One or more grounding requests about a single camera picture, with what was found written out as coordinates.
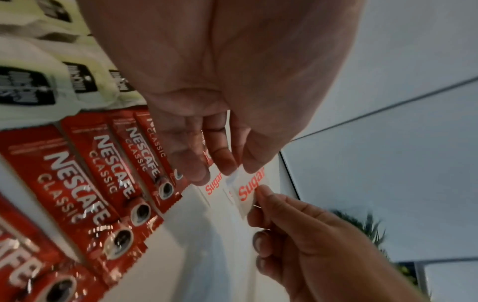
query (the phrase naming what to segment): black label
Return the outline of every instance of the black label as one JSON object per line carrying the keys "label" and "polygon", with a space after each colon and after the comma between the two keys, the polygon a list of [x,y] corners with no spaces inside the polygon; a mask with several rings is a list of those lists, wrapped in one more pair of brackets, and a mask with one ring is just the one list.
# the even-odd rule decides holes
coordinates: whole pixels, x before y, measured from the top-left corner
{"label": "black label", "polygon": [[109,70],[111,76],[116,82],[116,86],[121,92],[135,91],[136,89],[125,79],[118,70]]}
{"label": "black label", "polygon": [[70,14],[65,10],[60,2],[55,0],[37,0],[45,16],[71,23]]}
{"label": "black label", "polygon": [[55,105],[55,94],[44,74],[0,66],[0,104]]}
{"label": "black label", "polygon": [[70,72],[71,83],[76,93],[85,93],[98,91],[96,87],[95,78],[93,78],[91,72],[83,64],[76,64],[70,62],[63,62],[68,66]]}

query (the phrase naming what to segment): white wall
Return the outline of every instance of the white wall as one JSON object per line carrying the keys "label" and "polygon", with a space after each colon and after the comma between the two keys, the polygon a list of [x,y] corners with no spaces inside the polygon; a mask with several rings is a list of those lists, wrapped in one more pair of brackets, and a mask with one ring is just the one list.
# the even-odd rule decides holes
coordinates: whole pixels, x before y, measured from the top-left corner
{"label": "white wall", "polygon": [[478,76],[477,0],[368,0],[357,42],[297,137]]}
{"label": "white wall", "polygon": [[478,82],[298,139],[282,154],[303,201],[383,219],[393,260],[478,256]]}

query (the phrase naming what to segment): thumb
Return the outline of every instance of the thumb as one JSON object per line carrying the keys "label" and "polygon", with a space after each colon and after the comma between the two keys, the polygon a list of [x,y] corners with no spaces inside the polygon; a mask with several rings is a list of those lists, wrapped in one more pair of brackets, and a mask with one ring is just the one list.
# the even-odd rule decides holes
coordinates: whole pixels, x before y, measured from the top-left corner
{"label": "thumb", "polygon": [[267,136],[252,130],[242,153],[242,163],[248,173],[255,173],[270,162],[279,153],[290,138],[283,136]]}
{"label": "thumb", "polygon": [[264,216],[287,233],[299,249],[309,249],[311,235],[325,225],[286,203],[268,186],[260,186],[257,193],[257,201]]}

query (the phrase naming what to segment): hand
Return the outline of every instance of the hand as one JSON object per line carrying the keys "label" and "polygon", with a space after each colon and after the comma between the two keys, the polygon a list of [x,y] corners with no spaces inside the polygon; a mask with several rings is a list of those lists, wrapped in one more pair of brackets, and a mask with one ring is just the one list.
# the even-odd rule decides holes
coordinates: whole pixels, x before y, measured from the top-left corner
{"label": "hand", "polygon": [[268,186],[256,196],[249,224],[268,229],[254,236],[257,267],[292,302],[427,301],[351,224]]}
{"label": "hand", "polygon": [[[354,39],[364,0],[79,0],[93,35],[146,98],[171,164],[252,173],[310,121]],[[231,110],[231,149],[225,132]]]}

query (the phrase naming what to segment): sugar packet held in hand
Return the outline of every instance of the sugar packet held in hand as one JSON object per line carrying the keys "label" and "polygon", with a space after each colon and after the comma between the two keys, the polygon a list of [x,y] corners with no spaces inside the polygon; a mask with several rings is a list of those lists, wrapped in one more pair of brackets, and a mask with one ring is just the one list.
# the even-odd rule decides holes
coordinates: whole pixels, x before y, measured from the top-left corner
{"label": "sugar packet held in hand", "polygon": [[260,185],[269,185],[269,179],[262,167],[254,174],[249,174],[240,166],[226,179],[224,191],[230,195],[241,216],[245,218],[256,203],[255,189]]}

